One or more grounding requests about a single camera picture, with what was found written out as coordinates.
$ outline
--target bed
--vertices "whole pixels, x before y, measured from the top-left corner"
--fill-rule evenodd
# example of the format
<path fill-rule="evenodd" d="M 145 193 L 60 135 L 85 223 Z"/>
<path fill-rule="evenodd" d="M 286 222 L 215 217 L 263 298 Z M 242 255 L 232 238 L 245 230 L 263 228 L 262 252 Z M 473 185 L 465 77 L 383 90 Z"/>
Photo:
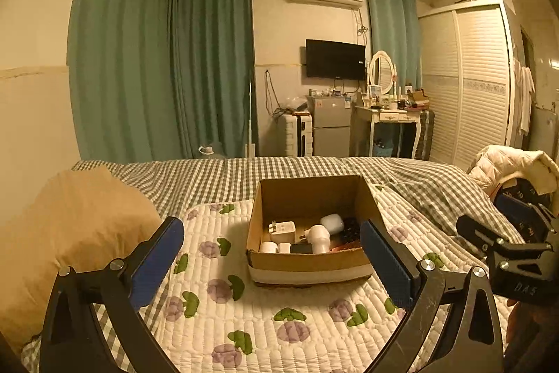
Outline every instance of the bed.
<path fill-rule="evenodd" d="M 162 219 L 174 215 L 184 222 L 186 234 L 177 264 L 169 270 L 153 302 L 140 311 L 182 372 L 231 368 L 360 372 L 403 316 L 376 274 L 369 280 L 305 289 L 255 286 L 246 270 L 243 242 L 260 179 L 362 175 L 392 235 L 418 259 L 430 255 L 448 270 L 466 272 L 474 264 L 484 265 L 479 252 L 456 236 L 460 215 L 470 215 L 511 242 L 522 242 L 483 191 L 450 165 L 408 159 L 311 157 L 127 165 L 88 161 L 74 169 L 100 165 L 145 194 Z M 229 243 L 225 255 L 219 239 Z M 186 264 L 181 263 L 185 257 Z M 241 295 L 233 284 L 228 285 L 226 277 L 232 275 L 242 282 Z M 187 305 L 193 299 L 198 301 L 194 313 L 192 305 Z M 503 298 L 496 297 L 496 301 L 504 331 L 510 311 Z M 413 368 L 428 359 L 446 310 L 441 307 Z M 117 365 L 133 371 L 103 306 L 97 306 L 97 316 Z M 32 372 L 38 372 L 39 351 L 40 338 L 23 349 L 22 362 Z"/>

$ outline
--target curtain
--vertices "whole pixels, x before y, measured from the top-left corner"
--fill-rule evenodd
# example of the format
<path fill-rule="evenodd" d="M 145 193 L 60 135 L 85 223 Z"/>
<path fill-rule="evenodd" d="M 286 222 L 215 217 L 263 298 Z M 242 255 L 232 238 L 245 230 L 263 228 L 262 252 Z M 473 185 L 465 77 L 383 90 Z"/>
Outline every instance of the curtain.
<path fill-rule="evenodd" d="M 183 154 L 218 144 L 228 157 L 244 156 L 254 68 L 251 0 L 170 0 L 169 29 Z"/>
<path fill-rule="evenodd" d="M 421 87 L 421 31 L 415 0 L 367 0 L 372 51 L 386 51 L 396 66 L 398 85 Z"/>
<path fill-rule="evenodd" d="M 168 0 L 73 0 L 67 59 L 82 159 L 184 157 L 167 17 Z"/>

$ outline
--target beige pillow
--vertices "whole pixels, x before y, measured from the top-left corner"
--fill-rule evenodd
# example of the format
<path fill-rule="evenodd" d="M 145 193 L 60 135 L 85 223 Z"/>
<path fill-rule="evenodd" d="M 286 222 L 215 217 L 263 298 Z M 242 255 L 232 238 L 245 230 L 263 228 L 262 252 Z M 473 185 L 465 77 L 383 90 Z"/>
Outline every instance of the beige pillow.
<path fill-rule="evenodd" d="M 61 266 L 101 269 L 161 224 L 153 204 L 104 166 L 59 173 L 0 226 L 0 332 L 19 353 L 41 332 Z"/>

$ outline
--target white suitcase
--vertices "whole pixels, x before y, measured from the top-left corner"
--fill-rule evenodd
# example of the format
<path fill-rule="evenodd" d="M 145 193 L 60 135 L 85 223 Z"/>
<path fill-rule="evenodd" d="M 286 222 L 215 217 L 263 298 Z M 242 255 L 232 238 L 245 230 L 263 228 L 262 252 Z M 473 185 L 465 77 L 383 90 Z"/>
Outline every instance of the white suitcase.
<path fill-rule="evenodd" d="M 284 114 L 278 119 L 280 153 L 286 157 L 312 157 L 312 117 Z"/>

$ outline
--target suitcase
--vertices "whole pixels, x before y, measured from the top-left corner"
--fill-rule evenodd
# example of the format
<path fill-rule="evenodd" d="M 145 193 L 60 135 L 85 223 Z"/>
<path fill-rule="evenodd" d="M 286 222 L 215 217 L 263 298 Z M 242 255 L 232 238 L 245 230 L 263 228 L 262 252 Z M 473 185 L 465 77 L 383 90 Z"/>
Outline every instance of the suitcase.
<path fill-rule="evenodd" d="M 421 111 L 419 120 L 421 122 L 421 136 L 417 150 L 415 151 L 416 160 L 429 160 L 431 155 L 431 143 L 433 142 L 433 125 L 435 123 L 435 113 L 428 109 Z"/>
<path fill-rule="evenodd" d="M 284 114 L 278 119 L 282 156 L 312 156 L 312 117 Z"/>

